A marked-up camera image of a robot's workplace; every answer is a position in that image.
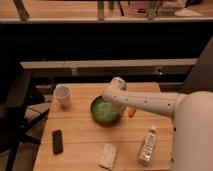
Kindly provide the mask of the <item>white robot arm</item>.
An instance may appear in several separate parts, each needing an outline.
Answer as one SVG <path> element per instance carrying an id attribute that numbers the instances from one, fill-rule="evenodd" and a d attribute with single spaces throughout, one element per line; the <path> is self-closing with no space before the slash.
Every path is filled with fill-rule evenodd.
<path id="1" fill-rule="evenodd" d="M 102 96 L 115 109 L 128 106 L 172 119 L 171 171 L 213 171 L 213 92 L 134 92 L 114 77 Z"/>

